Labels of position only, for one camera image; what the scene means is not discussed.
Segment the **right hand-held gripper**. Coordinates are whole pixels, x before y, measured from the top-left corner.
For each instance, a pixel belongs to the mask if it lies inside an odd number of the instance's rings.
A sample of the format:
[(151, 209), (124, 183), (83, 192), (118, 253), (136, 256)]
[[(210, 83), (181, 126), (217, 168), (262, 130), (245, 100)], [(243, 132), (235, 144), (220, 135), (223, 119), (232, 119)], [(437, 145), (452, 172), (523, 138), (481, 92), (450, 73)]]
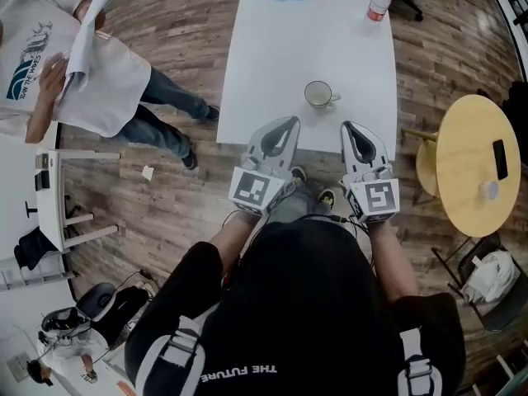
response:
[[(386, 147), (371, 130), (356, 122), (344, 121), (340, 128), (344, 197), (359, 223), (384, 222), (400, 210), (398, 179), (387, 163)], [(356, 174), (357, 170), (370, 170)]]

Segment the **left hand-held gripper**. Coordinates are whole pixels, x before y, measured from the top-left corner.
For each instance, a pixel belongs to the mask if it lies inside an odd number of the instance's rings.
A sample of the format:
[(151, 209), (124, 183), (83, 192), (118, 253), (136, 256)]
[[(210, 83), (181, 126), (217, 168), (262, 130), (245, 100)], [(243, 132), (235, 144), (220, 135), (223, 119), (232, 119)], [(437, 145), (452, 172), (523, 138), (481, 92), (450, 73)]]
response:
[(289, 116), (253, 133), (241, 165), (233, 170), (229, 188), (229, 200), (238, 209), (267, 216), (285, 196), (292, 181), (290, 164), (299, 132), (299, 118)]

